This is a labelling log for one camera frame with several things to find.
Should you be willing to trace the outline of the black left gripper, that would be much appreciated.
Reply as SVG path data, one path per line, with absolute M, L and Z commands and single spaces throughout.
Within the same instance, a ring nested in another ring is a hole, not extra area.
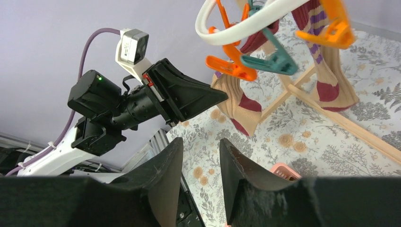
M 173 127 L 228 99 L 225 92 L 186 76 L 167 58 L 157 61 L 142 76 L 147 86 L 123 95 L 117 107 L 119 115 L 111 118 L 119 130 L 137 130 L 139 124 L 158 115 Z

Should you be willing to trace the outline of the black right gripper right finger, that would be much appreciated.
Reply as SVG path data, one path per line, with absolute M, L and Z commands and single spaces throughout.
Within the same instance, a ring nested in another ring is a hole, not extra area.
M 399 177 L 283 179 L 219 145 L 227 223 L 233 227 L 398 227 Z

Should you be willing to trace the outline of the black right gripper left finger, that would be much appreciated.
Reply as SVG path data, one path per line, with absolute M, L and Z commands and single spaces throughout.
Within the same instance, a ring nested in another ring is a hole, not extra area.
M 176 138 L 134 170 L 101 183 L 90 177 L 3 177 L 3 227 L 174 227 L 183 162 Z

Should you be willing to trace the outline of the pink basket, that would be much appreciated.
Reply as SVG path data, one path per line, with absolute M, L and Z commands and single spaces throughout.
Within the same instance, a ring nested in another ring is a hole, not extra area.
M 294 171 L 285 163 L 274 164 L 270 169 L 270 172 L 289 181 L 295 181 L 302 177 L 300 174 L 298 174 L 296 171 Z

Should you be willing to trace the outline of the beige maroon striped sock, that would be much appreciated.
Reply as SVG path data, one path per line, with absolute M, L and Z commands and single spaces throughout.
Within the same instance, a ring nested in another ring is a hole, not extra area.
M 220 111 L 242 134 L 253 136 L 262 116 L 262 106 L 246 96 L 240 82 L 236 77 L 216 71 L 210 87 L 221 90 L 228 96 L 227 100 L 217 105 Z

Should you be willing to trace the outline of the white round clip hanger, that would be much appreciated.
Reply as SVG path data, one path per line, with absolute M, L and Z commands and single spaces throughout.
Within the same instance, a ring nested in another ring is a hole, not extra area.
M 341 0 L 273 0 L 263 6 L 253 6 L 250 0 L 244 5 L 241 22 L 231 24 L 219 0 L 207 0 L 202 5 L 195 22 L 198 36 L 211 45 L 220 45 L 230 59 L 225 61 L 207 56 L 205 63 L 218 72 L 253 81 L 256 71 L 293 75 L 298 67 L 284 47 L 268 28 L 287 13 L 305 12 L 296 36 L 315 46 L 347 49 L 355 41 L 352 27 Z M 276 48 L 269 60 L 242 54 L 237 45 L 241 39 L 262 34 Z

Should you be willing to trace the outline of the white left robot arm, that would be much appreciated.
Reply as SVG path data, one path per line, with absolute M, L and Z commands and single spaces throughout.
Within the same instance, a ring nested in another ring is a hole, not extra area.
M 99 157 L 125 141 L 123 130 L 162 116 L 174 127 L 228 96 L 180 72 L 168 59 L 154 64 L 142 60 L 128 66 L 134 90 L 121 88 L 95 70 L 89 70 L 71 88 L 68 107 L 81 114 L 77 124 L 56 144 L 18 164 L 17 176 L 60 175 L 77 164 Z

